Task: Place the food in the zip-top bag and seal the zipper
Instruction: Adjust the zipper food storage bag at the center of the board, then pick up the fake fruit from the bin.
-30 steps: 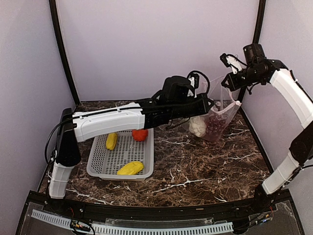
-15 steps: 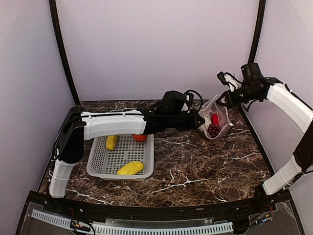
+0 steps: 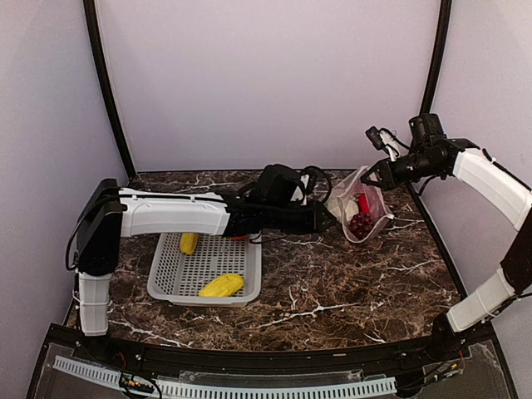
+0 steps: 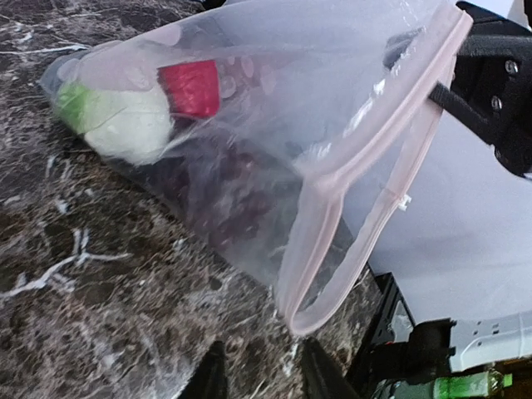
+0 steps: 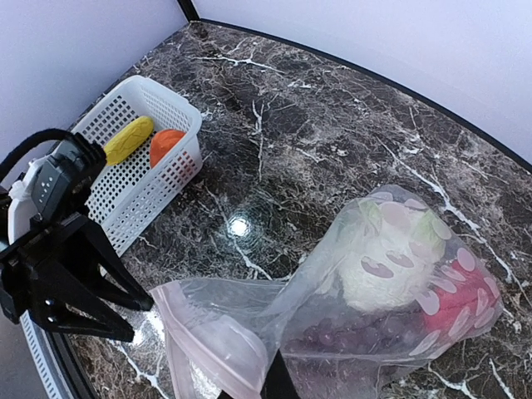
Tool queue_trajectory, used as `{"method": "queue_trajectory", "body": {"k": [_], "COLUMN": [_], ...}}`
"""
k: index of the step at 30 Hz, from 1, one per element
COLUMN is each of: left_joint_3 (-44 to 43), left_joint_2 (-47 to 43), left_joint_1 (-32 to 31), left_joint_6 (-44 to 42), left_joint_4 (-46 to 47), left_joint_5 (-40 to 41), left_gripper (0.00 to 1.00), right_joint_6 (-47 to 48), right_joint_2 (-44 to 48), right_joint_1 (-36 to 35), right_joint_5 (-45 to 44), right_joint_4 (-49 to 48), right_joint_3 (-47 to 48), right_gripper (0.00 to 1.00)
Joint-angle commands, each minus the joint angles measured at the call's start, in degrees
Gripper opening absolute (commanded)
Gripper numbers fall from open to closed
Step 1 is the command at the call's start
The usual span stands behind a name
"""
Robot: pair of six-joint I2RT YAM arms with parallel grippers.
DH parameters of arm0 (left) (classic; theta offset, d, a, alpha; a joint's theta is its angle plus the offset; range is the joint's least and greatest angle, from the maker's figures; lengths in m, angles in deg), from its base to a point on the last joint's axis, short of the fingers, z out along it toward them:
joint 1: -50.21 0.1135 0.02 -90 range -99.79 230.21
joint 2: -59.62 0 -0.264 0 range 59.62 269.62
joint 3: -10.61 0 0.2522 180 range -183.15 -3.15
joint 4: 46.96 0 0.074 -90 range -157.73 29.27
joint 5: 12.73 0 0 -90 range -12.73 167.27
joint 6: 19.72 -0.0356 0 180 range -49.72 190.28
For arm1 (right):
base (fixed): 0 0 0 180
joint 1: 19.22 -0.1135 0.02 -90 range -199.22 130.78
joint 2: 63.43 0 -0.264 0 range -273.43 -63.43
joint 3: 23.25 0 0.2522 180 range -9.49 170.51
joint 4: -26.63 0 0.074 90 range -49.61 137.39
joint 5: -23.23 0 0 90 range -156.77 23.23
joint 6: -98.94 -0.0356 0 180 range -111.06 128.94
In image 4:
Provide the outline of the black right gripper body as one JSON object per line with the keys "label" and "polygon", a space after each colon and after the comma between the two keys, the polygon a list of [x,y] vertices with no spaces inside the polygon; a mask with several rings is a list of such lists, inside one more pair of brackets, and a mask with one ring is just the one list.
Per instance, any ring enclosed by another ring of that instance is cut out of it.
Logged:
{"label": "black right gripper body", "polygon": [[531,31],[472,3],[458,8],[473,19],[457,53],[450,87],[430,99],[487,145],[511,174],[531,177]]}

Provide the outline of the clear pink-dotted zip bag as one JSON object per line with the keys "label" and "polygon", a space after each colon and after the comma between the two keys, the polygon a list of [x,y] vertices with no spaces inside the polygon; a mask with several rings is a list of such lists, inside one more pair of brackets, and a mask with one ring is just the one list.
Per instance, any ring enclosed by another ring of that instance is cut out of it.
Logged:
{"label": "clear pink-dotted zip bag", "polygon": [[429,95],[451,83],[471,25],[449,1],[229,1],[59,57],[40,83],[57,114],[67,82],[148,91],[161,87],[161,67],[214,60],[215,116],[170,111],[170,141],[151,164],[100,157],[184,223],[163,187],[177,145],[245,141],[283,164],[290,175],[257,235],[216,250],[270,287],[289,330],[307,335],[337,311],[392,214],[408,206],[442,114]]}

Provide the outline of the red toy bell pepper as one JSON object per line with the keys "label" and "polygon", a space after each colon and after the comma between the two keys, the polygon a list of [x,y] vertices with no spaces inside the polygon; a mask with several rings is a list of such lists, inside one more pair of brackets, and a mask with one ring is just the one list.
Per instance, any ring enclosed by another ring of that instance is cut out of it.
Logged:
{"label": "red toy bell pepper", "polygon": [[206,119],[218,113],[221,99],[214,60],[163,66],[158,80],[175,115]]}

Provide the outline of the dark red toy grapes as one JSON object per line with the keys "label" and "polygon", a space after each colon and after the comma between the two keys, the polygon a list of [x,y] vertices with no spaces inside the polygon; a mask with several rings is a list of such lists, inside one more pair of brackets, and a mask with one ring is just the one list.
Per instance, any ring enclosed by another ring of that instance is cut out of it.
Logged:
{"label": "dark red toy grapes", "polygon": [[165,158],[164,194],[187,225],[220,252],[254,238],[273,209],[278,182],[290,175],[247,142],[194,139]]}

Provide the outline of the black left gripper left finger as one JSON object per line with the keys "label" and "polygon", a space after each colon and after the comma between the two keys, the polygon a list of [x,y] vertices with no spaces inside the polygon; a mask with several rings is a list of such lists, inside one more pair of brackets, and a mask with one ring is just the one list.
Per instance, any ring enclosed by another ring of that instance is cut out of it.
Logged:
{"label": "black left gripper left finger", "polygon": [[226,399],[227,397],[228,379],[225,374],[224,343],[215,341],[182,391],[182,399]]}

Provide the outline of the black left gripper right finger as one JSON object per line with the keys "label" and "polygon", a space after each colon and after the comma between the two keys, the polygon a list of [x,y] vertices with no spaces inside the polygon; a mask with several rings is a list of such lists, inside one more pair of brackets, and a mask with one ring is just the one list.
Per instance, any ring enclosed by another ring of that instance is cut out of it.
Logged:
{"label": "black left gripper right finger", "polygon": [[303,343],[301,358],[303,397],[310,399],[358,399],[336,362],[313,337]]}

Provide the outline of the white green toy cauliflower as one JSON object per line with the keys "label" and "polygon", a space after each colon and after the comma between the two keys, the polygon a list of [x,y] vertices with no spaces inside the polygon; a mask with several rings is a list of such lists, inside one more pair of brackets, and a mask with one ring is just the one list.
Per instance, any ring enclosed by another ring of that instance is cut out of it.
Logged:
{"label": "white green toy cauliflower", "polygon": [[132,165],[155,162],[174,129],[160,86],[148,91],[110,91],[67,82],[57,93],[55,110],[99,155]]}

